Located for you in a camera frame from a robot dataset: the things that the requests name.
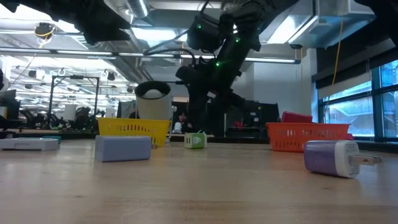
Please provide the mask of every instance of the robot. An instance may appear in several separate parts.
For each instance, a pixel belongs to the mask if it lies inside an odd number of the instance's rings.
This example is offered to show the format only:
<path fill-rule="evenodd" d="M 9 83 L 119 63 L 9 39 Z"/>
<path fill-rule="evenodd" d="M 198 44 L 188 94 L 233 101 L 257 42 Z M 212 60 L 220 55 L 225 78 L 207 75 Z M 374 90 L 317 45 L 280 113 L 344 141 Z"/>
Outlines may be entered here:
<path fill-rule="evenodd" d="M 245 100 L 233 93 L 231 85 L 241 75 L 244 59 L 251 49 L 261 48 L 259 34 L 284 10 L 299 0 L 248 0 L 234 11 L 226 12 L 216 20 L 203 13 L 209 0 L 203 5 L 193 24 L 186 32 L 173 40 L 188 34 L 187 43 L 195 50 L 219 54 L 205 61 L 199 58 L 196 63 L 194 55 L 187 49 L 167 49 L 154 51 L 155 48 L 173 41 L 168 40 L 146 50 L 144 54 L 158 54 L 166 51 L 182 50 L 193 56 L 192 64 L 182 66 L 176 76 L 181 79 L 190 95 L 190 123 L 198 129 L 212 129 L 216 120 L 222 119 L 230 106 L 245 109 Z M 398 0 L 355 0 L 369 6 L 385 24 L 391 39 L 398 45 L 398 31 L 394 26 L 398 22 Z M 36 10 L 47 13 L 53 20 L 62 19 L 75 24 L 84 33 L 86 40 L 94 44 L 105 40 L 128 40 L 121 29 L 129 29 L 130 23 L 114 13 L 100 0 L 0 0 L 10 11 L 15 11 L 19 4 L 25 4 Z M 209 100 L 208 93 L 215 95 L 205 111 Z"/>

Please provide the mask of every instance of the wooden table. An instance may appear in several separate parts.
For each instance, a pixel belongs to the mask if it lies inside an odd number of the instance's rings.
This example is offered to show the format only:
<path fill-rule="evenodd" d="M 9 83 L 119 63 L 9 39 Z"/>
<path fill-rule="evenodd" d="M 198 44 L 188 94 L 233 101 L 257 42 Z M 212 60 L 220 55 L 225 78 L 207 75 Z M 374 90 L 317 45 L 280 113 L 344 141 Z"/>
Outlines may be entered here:
<path fill-rule="evenodd" d="M 398 157 L 356 179 L 312 174 L 266 145 L 180 143 L 149 161 L 100 163 L 91 140 L 0 151 L 0 222 L 397 223 Z"/>

